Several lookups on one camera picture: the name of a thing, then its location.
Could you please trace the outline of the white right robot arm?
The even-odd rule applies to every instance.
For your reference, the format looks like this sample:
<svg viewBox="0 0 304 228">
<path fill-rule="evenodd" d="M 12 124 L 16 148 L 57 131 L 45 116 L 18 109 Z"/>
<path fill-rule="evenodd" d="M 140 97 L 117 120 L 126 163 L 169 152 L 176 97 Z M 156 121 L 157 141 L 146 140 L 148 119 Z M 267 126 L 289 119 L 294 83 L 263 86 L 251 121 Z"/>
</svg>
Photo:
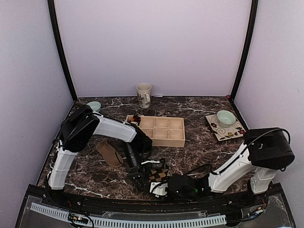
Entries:
<svg viewBox="0 0 304 228">
<path fill-rule="evenodd" d="M 244 134 L 244 142 L 232 157 L 204 177 L 174 174 L 168 178 L 166 197 L 170 200 L 198 201 L 215 193 L 223 193 L 250 171 L 249 191 L 242 196 L 247 206 L 261 198 L 278 171 L 285 171 L 294 161 L 290 133 L 283 128 L 252 129 Z"/>
</svg>

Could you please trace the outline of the beige ribbed sock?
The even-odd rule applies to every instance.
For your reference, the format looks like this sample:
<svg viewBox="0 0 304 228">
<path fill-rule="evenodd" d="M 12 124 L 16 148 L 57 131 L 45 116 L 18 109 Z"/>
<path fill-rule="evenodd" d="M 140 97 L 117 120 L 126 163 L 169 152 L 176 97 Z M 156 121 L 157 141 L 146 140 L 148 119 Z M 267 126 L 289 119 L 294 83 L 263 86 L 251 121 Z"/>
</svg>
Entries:
<svg viewBox="0 0 304 228">
<path fill-rule="evenodd" d="M 118 168 L 123 165 L 122 157 L 117 152 L 117 150 L 108 142 L 108 139 L 103 139 L 96 145 L 95 148 L 110 167 Z"/>
</svg>

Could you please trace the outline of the brown yellow argyle sock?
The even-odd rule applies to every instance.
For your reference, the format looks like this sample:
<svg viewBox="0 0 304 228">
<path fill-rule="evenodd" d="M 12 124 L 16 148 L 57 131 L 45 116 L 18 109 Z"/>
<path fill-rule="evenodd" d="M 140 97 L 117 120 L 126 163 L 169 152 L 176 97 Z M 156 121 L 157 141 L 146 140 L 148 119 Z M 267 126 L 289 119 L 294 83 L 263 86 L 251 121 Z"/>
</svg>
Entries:
<svg viewBox="0 0 304 228">
<path fill-rule="evenodd" d="M 165 182 L 168 178 L 169 166 L 165 164 L 160 169 L 148 170 L 148 181 L 149 182 Z"/>
</svg>

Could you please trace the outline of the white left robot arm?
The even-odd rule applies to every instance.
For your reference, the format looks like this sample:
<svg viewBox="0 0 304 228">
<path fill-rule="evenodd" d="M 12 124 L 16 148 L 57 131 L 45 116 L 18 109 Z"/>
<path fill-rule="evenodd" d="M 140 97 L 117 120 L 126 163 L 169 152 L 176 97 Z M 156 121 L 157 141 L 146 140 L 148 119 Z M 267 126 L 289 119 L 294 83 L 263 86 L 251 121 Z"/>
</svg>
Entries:
<svg viewBox="0 0 304 228">
<path fill-rule="evenodd" d="M 76 109 L 61 125 L 57 153 L 51 163 L 48 185 L 52 189 L 48 199 L 57 207 L 67 203 L 62 193 L 65 180 L 75 156 L 82 151 L 93 135 L 101 135 L 123 141 L 123 149 L 129 166 L 129 178 L 143 191 L 148 188 L 148 170 L 161 169 L 164 161 L 148 160 L 152 140 L 133 123 L 104 117 L 88 105 Z"/>
</svg>

